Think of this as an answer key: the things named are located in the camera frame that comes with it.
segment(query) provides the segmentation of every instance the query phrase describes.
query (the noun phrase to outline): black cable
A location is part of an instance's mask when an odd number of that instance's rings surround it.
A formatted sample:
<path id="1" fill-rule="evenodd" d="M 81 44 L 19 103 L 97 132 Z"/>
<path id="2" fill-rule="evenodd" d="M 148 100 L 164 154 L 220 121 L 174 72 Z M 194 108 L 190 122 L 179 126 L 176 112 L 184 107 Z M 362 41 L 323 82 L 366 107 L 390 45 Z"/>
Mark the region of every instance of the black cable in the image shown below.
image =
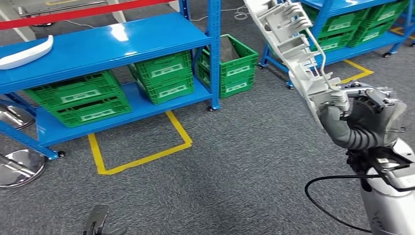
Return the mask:
<path id="1" fill-rule="evenodd" d="M 311 181 L 309 181 L 305 187 L 304 187 L 304 191 L 305 191 L 305 195 L 307 195 L 308 199 L 310 199 L 310 201 L 321 211 L 323 211 L 325 214 L 327 214 L 328 216 L 330 216 L 332 219 L 336 220 L 337 222 L 344 224 L 350 228 L 362 231 L 362 232 L 366 232 L 366 233 L 372 233 L 372 231 L 367 230 L 367 229 L 362 229 L 356 226 L 353 226 L 351 224 L 348 224 L 344 221 L 341 221 L 340 219 L 338 219 L 337 217 L 335 217 L 334 215 L 332 215 L 330 212 L 326 211 L 322 206 L 320 206 L 320 204 L 318 204 L 311 196 L 310 193 L 308 192 L 308 188 L 310 187 L 311 184 L 313 184 L 314 182 L 320 181 L 320 180 L 331 180 L 331 179 L 369 179 L 369 178 L 380 178 L 380 175 L 337 175 L 337 176 L 325 176 L 325 177 L 319 177 L 316 179 L 313 179 Z"/>

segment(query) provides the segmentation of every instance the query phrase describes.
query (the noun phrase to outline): white curved object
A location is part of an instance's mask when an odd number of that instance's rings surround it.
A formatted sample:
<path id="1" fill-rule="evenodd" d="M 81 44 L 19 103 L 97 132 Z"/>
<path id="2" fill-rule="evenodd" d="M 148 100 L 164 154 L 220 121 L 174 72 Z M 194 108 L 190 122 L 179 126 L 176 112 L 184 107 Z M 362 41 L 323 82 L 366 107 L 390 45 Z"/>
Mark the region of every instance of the white curved object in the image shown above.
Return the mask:
<path id="1" fill-rule="evenodd" d="M 324 72 L 325 55 L 310 33 L 310 19 L 300 3 L 287 0 L 244 0 L 255 24 L 261 30 L 270 48 L 289 69 L 289 77 L 304 98 L 315 122 L 323 128 L 319 115 L 321 108 L 329 103 L 341 111 L 349 109 L 347 94 L 337 87 L 339 78 L 331 78 L 332 72 Z M 305 30 L 319 51 L 311 51 L 308 39 L 300 34 Z M 321 54 L 323 63 L 320 73 L 315 56 Z"/>
<path id="2" fill-rule="evenodd" d="M 46 42 L 35 47 L 8 55 L 0 59 L 0 70 L 9 70 L 30 63 L 46 55 L 53 45 L 53 36 L 49 35 Z"/>

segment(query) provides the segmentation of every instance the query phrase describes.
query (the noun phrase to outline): chrome chair base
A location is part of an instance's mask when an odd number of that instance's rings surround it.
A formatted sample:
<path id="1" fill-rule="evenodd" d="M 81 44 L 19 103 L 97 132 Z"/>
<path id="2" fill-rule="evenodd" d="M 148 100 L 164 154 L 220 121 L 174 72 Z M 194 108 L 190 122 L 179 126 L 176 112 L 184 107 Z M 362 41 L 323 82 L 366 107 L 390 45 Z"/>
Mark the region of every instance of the chrome chair base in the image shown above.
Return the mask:
<path id="1" fill-rule="evenodd" d="M 0 121 L 21 130 L 34 123 L 35 119 L 26 110 L 0 104 Z"/>
<path id="2" fill-rule="evenodd" d="M 46 158 L 33 150 L 20 150 L 6 156 L 0 154 L 0 188 L 17 188 L 39 177 Z"/>

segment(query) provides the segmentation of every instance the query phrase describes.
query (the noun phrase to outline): yellow floor tape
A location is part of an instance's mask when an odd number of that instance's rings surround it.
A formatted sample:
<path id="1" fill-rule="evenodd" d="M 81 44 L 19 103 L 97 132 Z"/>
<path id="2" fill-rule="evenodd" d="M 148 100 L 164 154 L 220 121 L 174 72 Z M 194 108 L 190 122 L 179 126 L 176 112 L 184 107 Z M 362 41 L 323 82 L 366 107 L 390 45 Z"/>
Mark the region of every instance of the yellow floor tape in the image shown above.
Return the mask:
<path id="1" fill-rule="evenodd" d="M 397 28 L 391 29 L 391 32 L 399 34 L 399 35 L 403 35 L 404 33 L 402 33 L 401 30 L 402 30 L 402 27 L 397 27 Z M 412 40 L 415 40 L 415 37 L 413 37 L 413 36 L 409 36 L 409 38 L 412 39 Z"/>
<path id="2" fill-rule="evenodd" d="M 54 6 L 54 5 L 59 5 L 59 4 L 64 4 L 64 3 L 74 2 L 74 1 L 79 1 L 79 0 L 45 1 L 45 5 Z"/>
<path id="3" fill-rule="evenodd" d="M 373 73 L 373 71 L 370 71 L 370 70 L 368 70 L 368 69 L 366 69 L 366 68 L 364 68 L 364 67 L 362 67 L 362 66 L 360 66 L 356 63 L 353 63 L 350 60 L 344 60 L 344 62 L 348 63 L 349 65 L 351 65 L 355 68 L 357 68 L 358 70 L 360 70 L 362 72 L 359 73 L 359 74 L 356 74 L 356 75 L 354 75 L 350 78 L 346 78 L 346 79 L 342 80 L 342 82 L 341 82 L 342 84 L 353 81 L 353 80 L 360 79 L 362 77 L 366 77 L 366 76 L 371 75 Z"/>
<path id="4" fill-rule="evenodd" d="M 96 165 L 96 171 L 98 172 L 98 174 L 100 175 L 113 175 L 119 172 L 122 172 L 123 170 L 159 159 L 161 157 L 167 156 L 169 154 L 181 151 L 183 149 L 189 148 L 192 146 L 192 140 L 189 137 L 189 135 L 187 134 L 187 132 L 184 130 L 184 128 L 182 127 L 182 125 L 179 123 L 179 121 L 177 120 L 177 118 L 174 116 L 174 114 L 171 111 L 167 111 L 166 112 L 167 117 L 169 118 L 169 120 L 171 121 L 171 123 L 173 124 L 174 128 L 176 128 L 177 132 L 179 133 L 180 137 L 182 137 L 184 143 L 180 144 L 176 147 L 167 149 L 165 151 L 162 151 L 160 153 L 156 153 L 153 154 L 151 156 L 145 157 L 145 158 L 141 158 L 138 159 L 136 161 L 124 164 L 124 165 L 120 165 L 117 166 L 115 168 L 112 169 L 105 169 L 105 165 L 104 165 L 104 160 L 102 159 L 102 155 L 101 155 L 101 151 L 99 149 L 99 145 L 98 142 L 96 141 L 96 137 L 95 134 L 89 134 L 88 135 L 88 140 L 90 142 L 90 146 L 91 146 L 91 151 L 92 151 L 92 155 L 93 155 L 93 159 L 95 161 L 95 165 Z"/>

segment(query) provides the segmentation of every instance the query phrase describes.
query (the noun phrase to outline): green plastic crate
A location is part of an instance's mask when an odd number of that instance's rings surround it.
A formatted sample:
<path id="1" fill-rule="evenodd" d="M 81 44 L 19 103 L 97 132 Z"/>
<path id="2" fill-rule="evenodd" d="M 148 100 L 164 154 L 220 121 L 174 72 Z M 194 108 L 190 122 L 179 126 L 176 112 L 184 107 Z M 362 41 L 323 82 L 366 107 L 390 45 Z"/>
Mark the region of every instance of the green plastic crate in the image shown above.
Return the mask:
<path id="1" fill-rule="evenodd" d="M 256 61 L 258 60 L 258 53 L 229 34 L 222 35 L 221 37 L 229 38 L 240 58 L 219 63 L 220 78 L 235 79 L 253 75 L 255 73 Z M 210 54 L 206 49 L 203 50 L 198 63 L 208 71 L 210 70 Z"/>
<path id="2" fill-rule="evenodd" d="M 344 33 L 339 33 L 335 35 L 330 35 L 327 37 L 319 38 L 318 42 L 323 51 L 332 51 L 340 48 L 344 48 L 348 42 L 353 38 L 355 31 L 349 31 Z"/>
<path id="3" fill-rule="evenodd" d="M 252 83 L 254 82 L 254 76 L 241 77 L 238 80 L 234 80 L 232 83 L 222 85 L 220 87 L 219 98 L 224 99 L 231 95 L 245 92 L 251 89 Z"/>
<path id="4" fill-rule="evenodd" d="M 135 63 L 135 65 L 140 81 L 146 86 L 155 86 L 172 77 L 192 74 L 189 51 Z"/>
<path id="5" fill-rule="evenodd" d="M 373 28 L 385 22 L 394 22 L 405 10 L 408 0 L 397 0 L 370 9 L 368 19 L 360 24 L 363 28 Z"/>
<path id="6" fill-rule="evenodd" d="M 137 78 L 138 73 L 135 68 L 131 65 L 128 68 L 138 87 L 142 92 L 146 93 L 153 104 L 161 104 L 194 92 L 192 74 L 184 77 L 174 77 L 156 86 L 146 86 Z"/>
<path id="7" fill-rule="evenodd" d="M 353 36 L 353 39 L 347 44 L 348 47 L 356 47 L 363 43 L 369 42 L 375 38 L 381 37 L 391 24 L 389 22 L 378 25 L 375 28 L 359 28 Z"/>
<path id="8" fill-rule="evenodd" d="M 132 108 L 124 96 L 113 96 L 50 113 L 66 127 L 73 128 L 131 111 Z"/>
<path id="9" fill-rule="evenodd" d="M 197 78 L 206 88 L 210 89 L 209 71 L 202 66 L 198 66 Z M 254 75 L 239 77 L 237 79 L 221 80 L 219 84 L 219 98 L 227 98 L 233 94 L 250 90 L 253 82 Z"/>
<path id="10" fill-rule="evenodd" d="M 196 67 L 197 79 L 208 89 L 210 89 L 210 75 L 202 66 Z"/>
<path id="11" fill-rule="evenodd" d="M 302 7 L 307 13 L 308 18 L 310 18 L 310 20 L 313 22 L 317 18 L 319 10 L 305 4 L 303 4 Z M 367 17 L 369 10 L 370 9 L 368 8 L 352 13 L 330 17 L 322 27 L 318 37 L 328 37 L 331 35 L 337 35 L 339 33 L 357 30 L 360 22 L 362 22 Z"/>
<path id="12" fill-rule="evenodd" d="M 60 110 L 122 94 L 110 70 L 26 89 L 29 97 L 46 110 Z"/>

